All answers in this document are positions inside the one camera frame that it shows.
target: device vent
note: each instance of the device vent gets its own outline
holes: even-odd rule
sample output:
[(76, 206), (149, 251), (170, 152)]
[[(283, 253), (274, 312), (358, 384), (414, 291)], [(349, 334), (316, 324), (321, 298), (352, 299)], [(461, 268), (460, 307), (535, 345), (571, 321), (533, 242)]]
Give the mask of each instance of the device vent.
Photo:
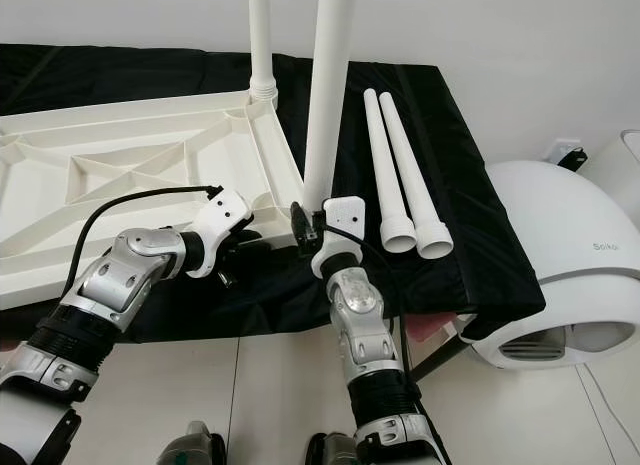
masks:
[(564, 327), (541, 330), (515, 338), (500, 347), (500, 352), (512, 360), (551, 361), (564, 356)]

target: robotic arm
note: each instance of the robotic arm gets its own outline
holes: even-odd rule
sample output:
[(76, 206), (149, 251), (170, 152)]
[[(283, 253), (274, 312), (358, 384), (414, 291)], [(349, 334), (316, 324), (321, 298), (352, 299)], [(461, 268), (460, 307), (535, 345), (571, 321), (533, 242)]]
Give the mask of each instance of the robotic arm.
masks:
[(183, 233), (170, 228), (120, 233), (14, 351), (0, 369), (2, 465), (62, 463), (80, 426), (71, 404), (87, 397), (100, 365), (151, 287), (180, 271), (207, 276), (223, 240), (251, 221), (240, 195), (219, 190)]
[[(362, 240), (364, 201), (358, 197), (332, 198), (324, 202), (323, 209), (320, 221), (324, 221), (324, 227), (316, 223), (316, 228), (324, 228), (322, 248), (311, 265), (316, 277), (324, 281), (331, 303), (331, 323), (338, 333), (358, 428), (354, 437), (357, 458), (366, 465), (447, 463), (434, 439), (435, 431), (416, 407), (419, 397), (398, 361), (383, 322), (382, 296), (359, 265), (360, 246), (330, 231), (339, 229)], [(329, 445), (336, 441), (332, 435), (327, 439)]]
[[(384, 325), (382, 296), (359, 266), (360, 246), (330, 231), (362, 239), (364, 202), (329, 199), (323, 209), (306, 237), (321, 243), (311, 265), (331, 303), (358, 427), (354, 441), (328, 437), (326, 452), (337, 450), (336, 457), (345, 458), (343, 445), (355, 442), (353, 455), (367, 465), (446, 463)], [(300, 213), (292, 208), (294, 232), (304, 248), (305, 233), (295, 226)], [(100, 365), (151, 287), (181, 271), (194, 278), (210, 274), (222, 242), (251, 218), (237, 193), (220, 189), (185, 232), (134, 228), (120, 233), (0, 369), (0, 463), (60, 465), (81, 421), (71, 404), (85, 400)], [(334, 462), (326, 455), (322, 463)]]

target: power cord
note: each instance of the power cord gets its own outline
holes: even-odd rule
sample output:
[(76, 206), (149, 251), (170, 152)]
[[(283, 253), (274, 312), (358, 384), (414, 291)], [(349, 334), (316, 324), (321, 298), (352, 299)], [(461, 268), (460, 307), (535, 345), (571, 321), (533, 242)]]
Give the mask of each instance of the power cord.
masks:
[(624, 425), (624, 423), (622, 423), (622, 420), (620, 419), (620, 417), (618, 417), (616, 412), (613, 411), (613, 408), (611, 407), (611, 404), (609, 403), (609, 400), (607, 399), (606, 395), (604, 394), (604, 390), (602, 390), (602, 386), (600, 385), (600, 382), (598, 382), (598, 379), (593, 374), (593, 371), (591, 370), (591, 367), (589, 367), (589, 365), (586, 364), (586, 363), (583, 363), (583, 365), (584, 365), (584, 368), (587, 370), (587, 373), (591, 376), (591, 380), (593, 380), (593, 383), (596, 386), (596, 389), (598, 390), (598, 393), (600, 394), (600, 397), (602, 397), (602, 401), (604, 402), (605, 406), (607, 407), (607, 410), (609, 410), (609, 413), (611, 414), (613, 419), (616, 421), (616, 423), (620, 426), (620, 428), (624, 432), (625, 436), (627, 437), (627, 439), (631, 443), (631, 446), (633, 447), (633, 449), (636, 451), (638, 456), (640, 456), (640, 447), (638, 447), (638, 444), (636, 443), (636, 441), (631, 436), (631, 433), (629, 432), (629, 429), (627, 429), (627, 427)]
[(76, 242), (76, 246), (73, 250), (73, 256), (71, 258), (71, 264), (69, 265), (69, 273), (67, 274), (67, 281), (64, 284), (64, 289), (62, 290), (62, 297), (71, 289), (73, 286), (73, 282), (76, 280), (76, 274), (78, 273), (78, 266), (80, 265), (80, 257), (82, 255), (82, 248), (84, 247), (84, 242), (87, 239), (87, 235), (89, 235), (89, 230), (91, 230), (94, 222), (102, 215), (104, 212), (109, 210), (116, 205), (121, 203), (130, 202), (131, 200), (138, 200), (140, 198), (153, 197), (155, 195), (166, 195), (170, 193), (188, 193), (188, 192), (207, 192), (207, 196), (209, 200), (220, 193), (222, 190), (221, 187), (213, 187), (210, 185), (199, 185), (193, 187), (169, 187), (169, 188), (158, 188), (155, 190), (146, 190), (144, 192), (132, 193), (130, 195), (123, 195), (122, 197), (118, 197), (114, 200), (111, 200), (100, 207), (98, 207), (90, 216), (87, 218), (87, 221), (84, 222), (84, 226), (80, 231), (80, 235), (78, 236), (78, 241)]
[(371, 252), (371, 254), (375, 256), (376, 259), (383, 265), (383, 267), (385, 268), (385, 271), (389, 275), (395, 295), (397, 296), (398, 302), (400, 304), (398, 307), (398, 319), (400, 322), (399, 327), (400, 327), (400, 349), (401, 349), (401, 355), (402, 355), (402, 368), (404, 369), (405, 377), (415, 396), (414, 405), (418, 410), (418, 412), (427, 419), (429, 428), (433, 433), (433, 439), (435, 440), (436, 444), (440, 448), (440, 451), (442, 452), (442, 455), (445, 459), (446, 465), (451, 465), (451, 459), (449, 458), (449, 455), (447, 454), (447, 451), (444, 448), (444, 443), (442, 441), (442, 438), (438, 434), (438, 431), (436, 430), (434, 423), (431, 421), (431, 417), (429, 417), (429, 414), (424, 408), (424, 405), (422, 405), (422, 401), (420, 400), (422, 396), (422, 393), (420, 392), (420, 388), (418, 387), (418, 384), (411, 378), (411, 364), (409, 363), (409, 344), (407, 340), (407, 327), (406, 327), (406, 317), (405, 317), (407, 297), (402, 292), (402, 288), (400, 287), (398, 280), (393, 274), (393, 269), (391, 268), (391, 265), (389, 265), (389, 262), (387, 262), (387, 260), (378, 250), (376, 250), (372, 245), (365, 242), (361, 238), (356, 237), (355, 235), (349, 232), (346, 232), (344, 230), (341, 230), (339, 228), (332, 227), (331, 225), (324, 225), (323, 228), (328, 232), (335, 233), (336, 235), (340, 235), (341, 237), (351, 240), (352, 242), (355, 242), (358, 245), (367, 249), (367, 251)]

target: white dome-shaped device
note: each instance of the white dome-shaped device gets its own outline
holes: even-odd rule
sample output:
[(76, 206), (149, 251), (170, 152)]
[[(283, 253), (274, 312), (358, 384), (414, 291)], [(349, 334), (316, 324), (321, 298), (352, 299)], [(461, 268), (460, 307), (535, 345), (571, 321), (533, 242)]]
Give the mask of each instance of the white dome-shaped device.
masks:
[(640, 233), (597, 186), (543, 162), (487, 168), (545, 296), (473, 344), (502, 368), (573, 365), (640, 338)]

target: white appliance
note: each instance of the white appliance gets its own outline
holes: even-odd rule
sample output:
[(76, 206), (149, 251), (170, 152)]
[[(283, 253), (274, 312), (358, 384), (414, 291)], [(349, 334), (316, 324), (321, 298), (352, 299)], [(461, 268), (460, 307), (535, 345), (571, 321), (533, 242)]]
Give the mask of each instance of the white appliance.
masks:
[(578, 173), (598, 185), (640, 230), (640, 130), (625, 130)]
[(473, 348), (500, 368), (574, 365), (640, 338), (640, 233), (601, 189), (543, 162), (487, 168), (545, 296), (544, 311)]

